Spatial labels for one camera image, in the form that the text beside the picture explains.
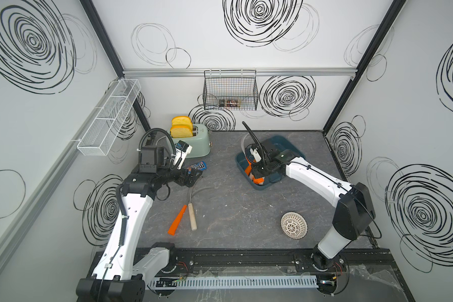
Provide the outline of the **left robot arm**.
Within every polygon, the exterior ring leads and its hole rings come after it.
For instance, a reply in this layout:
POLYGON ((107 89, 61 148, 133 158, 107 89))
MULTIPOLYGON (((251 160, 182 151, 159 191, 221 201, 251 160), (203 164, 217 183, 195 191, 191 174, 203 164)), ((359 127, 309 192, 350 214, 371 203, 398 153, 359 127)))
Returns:
POLYGON ((170 132, 152 128, 138 145, 138 165, 115 189, 119 214, 106 249, 91 275, 80 279, 78 301, 142 301, 156 274, 170 265, 172 249, 151 248, 134 261, 145 219, 162 186, 191 188, 202 175, 183 166, 192 147, 174 142, 170 132))

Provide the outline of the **orange handled sickle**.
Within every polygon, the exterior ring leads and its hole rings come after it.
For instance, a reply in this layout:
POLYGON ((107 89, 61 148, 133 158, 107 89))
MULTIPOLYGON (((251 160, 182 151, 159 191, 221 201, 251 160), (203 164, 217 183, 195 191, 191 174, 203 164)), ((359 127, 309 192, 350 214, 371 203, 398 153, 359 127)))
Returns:
POLYGON ((244 172, 248 177, 252 178, 252 164, 251 163, 249 163, 249 165, 245 168, 244 172))

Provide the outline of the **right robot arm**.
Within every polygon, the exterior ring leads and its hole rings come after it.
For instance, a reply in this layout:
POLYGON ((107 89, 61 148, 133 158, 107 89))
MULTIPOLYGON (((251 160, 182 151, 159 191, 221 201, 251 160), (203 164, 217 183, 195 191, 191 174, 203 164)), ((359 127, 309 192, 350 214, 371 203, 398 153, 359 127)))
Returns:
POLYGON ((375 219, 371 194, 362 183, 342 181, 313 166, 297 152, 274 148, 268 152, 261 143, 244 148, 251 173, 262 178, 280 173, 319 194, 335 208, 332 226, 310 256, 315 269, 327 271, 338 254, 362 235, 375 219))

